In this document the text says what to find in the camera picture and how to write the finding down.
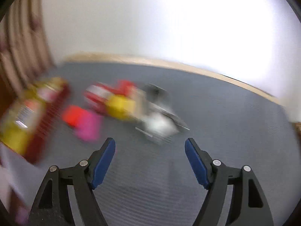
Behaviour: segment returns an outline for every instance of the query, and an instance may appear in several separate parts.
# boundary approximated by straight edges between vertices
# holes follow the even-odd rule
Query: gray carpet
[[[186,158],[188,137],[228,166],[252,167],[275,225],[285,222],[301,197],[301,153],[294,131],[282,107],[261,96],[210,77],[150,66],[68,63],[49,76],[67,79],[72,89],[68,104],[81,107],[86,107],[82,94],[93,82],[153,83],[170,93],[174,112],[190,127],[174,136],[171,144],[159,146],[134,125],[105,117],[100,140],[90,144],[79,141],[62,121],[56,122],[39,163],[44,172],[53,164],[73,166],[99,149],[107,137],[115,139],[112,164],[94,191],[109,226],[193,224],[207,191],[197,183]],[[229,210],[232,188],[228,187],[219,225],[225,224]],[[82,225],[75,213],[74,192],[69,191],[76,225]]]

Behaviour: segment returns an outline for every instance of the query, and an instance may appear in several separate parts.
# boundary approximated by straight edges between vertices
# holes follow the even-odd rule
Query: pink object
[[[86,111],[78,121],[75,135],[87,142],[99,139],[99,129],[102,116],[94,112]]]

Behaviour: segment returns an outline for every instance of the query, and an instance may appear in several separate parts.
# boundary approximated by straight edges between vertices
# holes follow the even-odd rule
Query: yellow bottle
[[[9,112],[1,130],[1,142],[20,155],[27,146],[46,112],[46,104],[52,102],[62,88],[63,80],[55,77],[48,82],[38,82],[26,90]]]

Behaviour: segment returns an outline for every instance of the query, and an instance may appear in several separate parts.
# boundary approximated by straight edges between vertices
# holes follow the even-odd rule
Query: blue gripper pad
[[[209,180],[207,178],[207,169],[202,162],[201,158],[195,151],[192,143],[187,139],[185,141],[185,153],[191,165],[195,177],[200,185],[203,185],[205,189],[209,187]]]
[[[102,184],[106,172],[108,171],[108,168],[115,154],[115,149],[116,149],[115,140],[111,139],[110,143],[106,147],[105,151],[103,152],[97,165],[94,168],[94,177],[91,182],[92,189],[96,189],[98,185]]]

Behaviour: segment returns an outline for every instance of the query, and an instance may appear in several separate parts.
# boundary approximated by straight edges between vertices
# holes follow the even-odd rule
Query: white wall
[[[57,63],[79,51],[180,61],[258,87],[301,120],[301,24],[285,0],[42,0]]]

